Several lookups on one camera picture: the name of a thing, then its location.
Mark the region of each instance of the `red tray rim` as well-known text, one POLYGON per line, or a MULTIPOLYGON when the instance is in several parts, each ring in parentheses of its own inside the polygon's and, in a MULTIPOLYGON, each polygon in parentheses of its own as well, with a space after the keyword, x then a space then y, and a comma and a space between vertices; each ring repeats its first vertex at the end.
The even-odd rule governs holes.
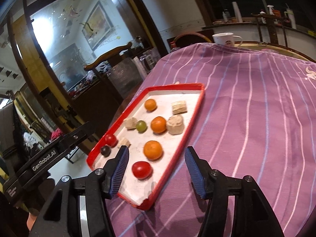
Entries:
POLYGON ((173 171, 173 168, 175 167, 179 156, 181 155, 185 142, 187 140, 187 137, 189 135, 189 132, 192 129, 194 120, 197 116, 198 110, 201 106, 202 100, 204 98, 204 85, 203 84, 173 84, 173 85, 165 85, 165 86, 154 86, 154 87, 147 87, 144 89, 140 95, 125 109, 125 111, 119 116, 119 118, 114 122, 114 124, 108 129, 108 131, 102 136, 102 138, 99 140, 99 142, 96 144, 96 146, 91 150, 91 152, 88 155, 88 158, 86 159, 86 162, 91 170, 94 170, 92 168, 92 165, 97 158, 97 156, 100 154, 100 148, 104 145, 104 136, 106 134, 114 134, 116 130, 121 126, 124 119, 126 119, 130 113, 133 111, 133 109, 142 101, 142 99, 152 91, 172 91, 172 90, 197 90, 201 91, 199 99, 196 103, 195 110, 192 114, 192 117, 190 119, 190 122, 188 124, 188 127, 186 128, 186 131, 184 132, 181 141, 176 149, 175 154, 173 155, 171 161, 169 162, 169 165, 167 166, 167 169, 163 173, 162 177, 160 178, 160 181, 157 183, 156 187, 153 189, 151 194, 148 196, 147 199, 143 201, 141 205, 133 204, 128 198, 123 196, 122 194, 118 193, 118 196, 124 200, 126 200, 128 203, 130 203, 133 207, 136 207, 141 210, 148 210, 153 205, 153 203, 156 201, 160 191, 164 187, 166 181, 168 180, 170 174, 173 171))

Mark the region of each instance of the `purple tablecloth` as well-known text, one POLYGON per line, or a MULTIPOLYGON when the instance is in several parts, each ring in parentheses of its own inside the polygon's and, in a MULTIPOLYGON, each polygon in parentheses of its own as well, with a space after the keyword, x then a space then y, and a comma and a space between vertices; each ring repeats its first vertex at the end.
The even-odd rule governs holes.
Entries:
MULTIPOLYGON (((227 176, 252 175, 292 237, 316 204, 316 81, 306 77, 307 66, 316 71, 312 62, 271 52, 195 44, 162 58, 135 96, 149 86, 203 83, 205 99, 187 145, 227 176)), ((190 182, 181 156, 150 211, 108 201, 116 236, 197 236, 207 204, 190 182)))

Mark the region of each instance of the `white floor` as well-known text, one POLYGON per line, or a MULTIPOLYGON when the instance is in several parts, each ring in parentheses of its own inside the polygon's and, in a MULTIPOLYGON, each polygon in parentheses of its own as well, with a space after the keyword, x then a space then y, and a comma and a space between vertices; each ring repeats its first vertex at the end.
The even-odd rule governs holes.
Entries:
MULTIPOLYGON (((52 174, 50 178, 55 180, 55 184, 64 175, 69 175, 72 178, 84 177, 91 173, 91 169, 86 163, 87 155, 81 150, 74 155, 71 159, 74 164, 71 164, 67 159, 63 158, 56 165, 54 165, 49 172, 52 174)), ((81 230, 83 237, 89 237, 87 213, 86 213, 86 201, 84 196, 80 196, 80 218, 81 218, 81 230)))

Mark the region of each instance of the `small orange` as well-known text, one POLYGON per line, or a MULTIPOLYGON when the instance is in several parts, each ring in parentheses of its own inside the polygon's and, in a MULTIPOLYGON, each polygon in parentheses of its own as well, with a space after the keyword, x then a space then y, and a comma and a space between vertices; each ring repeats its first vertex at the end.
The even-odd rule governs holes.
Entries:
POLYGON ((144 146, 144 154, 149 160, 157 160, 163 154, 162 147, 157 141, 148 141, 144 146))
POLYGON ((155 133, 160 134, 166 130, 166 120, 163 117, 156 117, 151 121, 150 127, 155 133))
POLYGON ((148 111, 153 111, 154 109, 157 108, 157 104, 154 99, 148 99, 147 101, 145 101, 144 106, 145 106, 145 109, 147 109, 148 111))

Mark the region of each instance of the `framed picture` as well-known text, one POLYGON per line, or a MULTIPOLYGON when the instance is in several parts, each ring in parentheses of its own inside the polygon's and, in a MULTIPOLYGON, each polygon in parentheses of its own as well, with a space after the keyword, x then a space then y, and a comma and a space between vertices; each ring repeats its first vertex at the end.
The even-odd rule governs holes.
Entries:
POLYGON ((113 24, 105 12, 100 1, 92 9, 82 32, 94 51, 111 34, 113 24))

